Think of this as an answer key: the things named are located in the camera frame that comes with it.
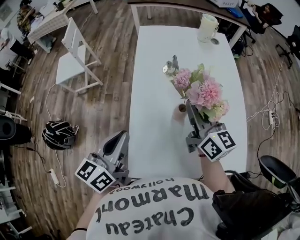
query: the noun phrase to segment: small vase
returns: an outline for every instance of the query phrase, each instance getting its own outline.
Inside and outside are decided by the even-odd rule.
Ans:
[[[175,107],[172,114],[172,118],[183,126],[186,115],[187,115],[186,106],[184,104],[179,104]]]

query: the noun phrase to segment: hand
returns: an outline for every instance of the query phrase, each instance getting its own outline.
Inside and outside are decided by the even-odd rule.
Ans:
[[[201,157],[201,158],[206,157],[205,154],[202,152],[202,150],[200,148],[197,148],[197,150],[198,150],[198,153],[199,153],[199,157]]]

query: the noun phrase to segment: black helmet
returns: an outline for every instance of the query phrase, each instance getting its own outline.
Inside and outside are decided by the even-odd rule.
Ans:
[[[64,150],[74,144],[78,129],[78,126],[71,126],[63,120],[50,121],[46,124],[42,137],[49,148]]]

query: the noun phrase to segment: wood plank floor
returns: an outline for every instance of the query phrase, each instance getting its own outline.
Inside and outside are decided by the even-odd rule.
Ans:
[[[26,221],[33,227],[36,235],[49,233],[50,229],[62,231],[66,238],[75,227],[83,209],[88,204],[92,189],[74,176],[74,172],[84,157],[98,149],[99,142],[109,134],[127,129],[132,75],[135,59],[137,34],[131,10],[121,0],[102,0],[96,3],[99,13],[91,14],[90,5],[68,13],[73,17],[86,41],[103,63],[93,72],[103,81],[103,87],[94,87],[86,94],[76,97],[54,86],[48,98],[52,119],[61,118],[74,125],[79,125],[79,136],[74,148],[59,151],[63,174],[67,181],[66,188],[55,188],[49,174],[37,154],[24,149],[12,148],[12,168],[15,177],[16,194],[22,199],[20,206],[27,213]],[[141,8],[141,22],[155,25],[177,25],[199,27],[199,14],[172,8],[152,8],[152,20],[147,20],[146,9]],[[67,51],[60,43],[66,28],[53,33],[58,38],[50,54],[39,50],[32,64],[28,67],[23,80],[22,95],[17,102],[17,112],[27,118],[39,152],[46,159],[46,169],[54,168],[62,181],[55,152],[44,144],[41,133],[49,120],[45,108],[45,98],[49,88],[55,84],[58,59]],[[282,59],[278,56],[275,45],[285,46],[281,36],[267,29],[264,35],[256,36],[252,45],[254,54],[241,57],[236,61],[244,92],[247,116],[259,111],[270,99],[276,83]],[[83,76],[71,83],[72,87],[82,87]],[[283,91],[290,93],[291,100],[300,103],[300,71],[296,64],[287,69],[284,61],[278,81],[277,91],[282,98]],[[277,107],[280,127],[272,140],[261,146],[260,154],[270,154],[288,164],[300,174],[298,161],[299,121],[287,98]],[[260,114],[248,124],[247,169],[259,172],[256,151],[259,143],[272,134],[261,126]],[[263,177],[254,183],[274,191]]]

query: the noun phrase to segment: white mug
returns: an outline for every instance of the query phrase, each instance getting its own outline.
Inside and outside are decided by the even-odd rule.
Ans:
[[[219,28],[219,23],[214,16],[203,14],[198,30],[198,40],[204,43],[215,37]]]

